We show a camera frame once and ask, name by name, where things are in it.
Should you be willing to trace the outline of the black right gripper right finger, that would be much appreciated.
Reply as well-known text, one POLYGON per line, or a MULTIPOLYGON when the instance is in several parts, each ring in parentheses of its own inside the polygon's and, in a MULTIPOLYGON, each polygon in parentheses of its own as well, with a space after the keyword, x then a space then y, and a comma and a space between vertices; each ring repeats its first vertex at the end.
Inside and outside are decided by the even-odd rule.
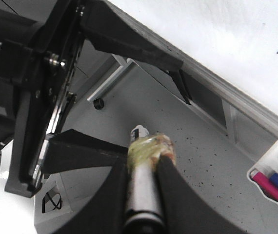
POLYGON ((190 104, 191 98, 181 70, 183 61, 156 46, 127 24, 107 1, 88 0, 84 6, 80 26, 96 50, 144 62, 166 72, 185 103, 190 104))

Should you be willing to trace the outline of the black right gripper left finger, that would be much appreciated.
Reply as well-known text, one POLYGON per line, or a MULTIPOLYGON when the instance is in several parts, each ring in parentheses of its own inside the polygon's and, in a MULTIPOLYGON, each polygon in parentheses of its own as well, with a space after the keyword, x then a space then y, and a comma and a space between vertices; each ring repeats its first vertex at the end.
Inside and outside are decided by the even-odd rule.
MULTIPOLYGON (((49 140, 43 164, 53 174, 109 166, 111 171, 91 200, 57 229, 59 234, 123 234, 129 175, 128 148, 75 130, 49 140)), ((161 156, 157 184, 166 225, 165 234, 239 234, 241 229, 205 203, 183 179, 168 157, 161 156)))

